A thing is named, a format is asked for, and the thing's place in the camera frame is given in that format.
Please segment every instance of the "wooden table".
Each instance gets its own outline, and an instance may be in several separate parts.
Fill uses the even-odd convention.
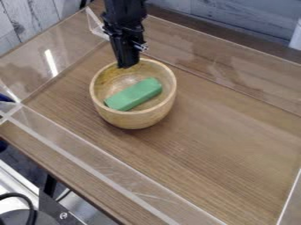
[[[95,11],[102,7],[92,5]],[[143,57],[166,62],[179,83],[167,118],[130,131],[99,117],[88,85],[114,55],[110,43],[90,34],[80,12],[0,60],[5,89],[48,119],[41,135],[66,152],[9,120],[0,135],[122,223],[174,223],[174,215],[185,224],[276,224],[301,166],[301,65],[166,20],[148,18],[144,25],[150,52]],[[52,50],[58,73],[41,49]],[[60,127],[47,126],[51,122]],[[99,175],[107,155],[91,148],[116,159],[116,170],[138,171],[161,197],[110,185],[106,178],[114,175]],[[179,204],[179,210],[148,210],[136,196],[153,200],[153,206],[171,197],[179,203],[169,204],[175,209]],[[207,219],[190,221],[198,216],[186,217],[183,206],[190,212],[205,210]]]

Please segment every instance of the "screw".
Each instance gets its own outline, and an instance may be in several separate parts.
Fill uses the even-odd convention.
[[[62,219],[62,220],[66,220],[67,217],[68,217],[68,214],[67,214],[67,213],[60,213],[60,219]]]

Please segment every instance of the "black cable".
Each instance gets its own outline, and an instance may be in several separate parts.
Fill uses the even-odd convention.
[[[33,225],[35,224],[35,222],[33,222],[35,221],[35,211],[33,211],[33,203],[32,203],[32,201],[21,193],[5,193],[5,194],[0,195],[0,200],[8,199],[8,198],[13,198],[13,197],[21,198],[27,202],[28,207],[29,207],[29,215],[28,215],[28,219],[27,219],[25,225]]]
[[[58,198],[56,199],[56,202],[60,202],[66,197],[67,197],[67,195],[71,193],[72,191],[71,191],[71,189],[66,192],[66,194],[60,197],[60,198]]]

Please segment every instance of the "green block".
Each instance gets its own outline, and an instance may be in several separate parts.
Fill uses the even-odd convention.
[[[128,111],[162,92],[158,79],[150,77],[104,99],[104,104],[115,110]]]

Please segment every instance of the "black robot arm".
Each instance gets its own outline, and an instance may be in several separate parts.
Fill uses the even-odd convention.
[[[110,35],[119,68],[139,62],[140,51],[147,49],[142,20],[147,16],[144,0],[104,0],[103,30]]]

